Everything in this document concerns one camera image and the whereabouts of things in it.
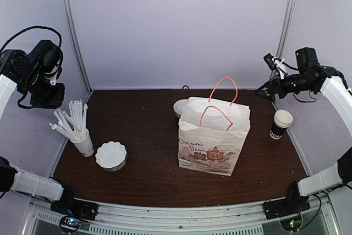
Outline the white paper takeout bag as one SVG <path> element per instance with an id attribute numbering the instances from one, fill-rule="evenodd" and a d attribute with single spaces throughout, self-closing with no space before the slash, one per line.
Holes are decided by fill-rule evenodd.
<path id="1" fill-rule="evenodd" d="M 250 107 L 209 97 L 189 97 L 178 121 L 180 168 L 231 176 L 251 128 Z"/>

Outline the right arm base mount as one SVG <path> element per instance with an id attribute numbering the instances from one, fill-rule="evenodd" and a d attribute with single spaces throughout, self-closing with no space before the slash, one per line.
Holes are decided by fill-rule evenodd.
<path id="1" fill-rule="evenodd" d="M 267 220 L 299 214 L 310 209 L 310 204 L 307 200 L 289 198 L 266 201 L 262 206 Z"/>

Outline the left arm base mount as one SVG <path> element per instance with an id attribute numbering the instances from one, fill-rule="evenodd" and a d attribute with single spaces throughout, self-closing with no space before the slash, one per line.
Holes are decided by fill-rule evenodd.
<path id="1" fill-rule="evenodd" d="M 98 204 L 88 201 L 70 199 L 50 202 L 50 209 L 80 220 L 94 221 L 98 212 Z"/>

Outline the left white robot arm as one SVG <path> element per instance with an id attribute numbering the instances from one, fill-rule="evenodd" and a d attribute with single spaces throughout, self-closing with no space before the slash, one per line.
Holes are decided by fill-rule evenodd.
<path id="1" fill-rule="evenodd" d="M 64 100 L 65 86 L 57 82 L 62 72 L 63 52 L 50 40 L 41 40 L 30 53 L 1 51 L 1 112 L 15 92 L 30 96 L 27 109 L 57 109 Z M 79 211 L 79 203 L 52 178 L 39 176 L 11 164 L 1 157 L 1 194 L 15 191 L 57 201 L 67 215 Z"/>

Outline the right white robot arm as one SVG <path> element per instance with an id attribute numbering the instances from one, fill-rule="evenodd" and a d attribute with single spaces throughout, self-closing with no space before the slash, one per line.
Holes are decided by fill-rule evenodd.
<path id="1" fill-rule="evenodd" d="M 334 67 L 321 65 L 314 48 L 296 50 L 295 74 L 289 75 L 290 67 L 284 59 L 270 53 L 264 61 L 277 75 L 255 90 L 255 95 L 274 102 L 276 97 L 285 98 L 288 94 L 298 95 L 307 91 L 321 93 L 334 107 L 345 126 L 351 130 L 351 88 L 342 72 Z M 293 214 L 303 205 L 303 199 L 321 191 L 340 188 L 351 182 L 351 150 L 337 162 L 318 173 L 290 185 L 286 198 L 282 201 L 285 213 Z"/>

